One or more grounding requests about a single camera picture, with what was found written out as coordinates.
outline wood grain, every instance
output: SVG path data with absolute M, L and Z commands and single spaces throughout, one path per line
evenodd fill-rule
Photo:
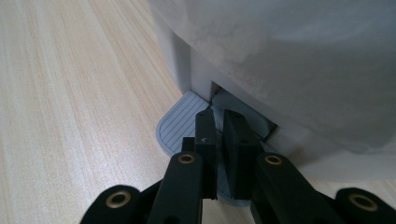
M 0 223 L 79 223 L 104 189 L 161 179 L 155 127 L 180 96 L 146 1 L 1 1 Z M 395 180 L 358 185 L 395 206 Z M 203 223 L 253 219 L 209 201 Z

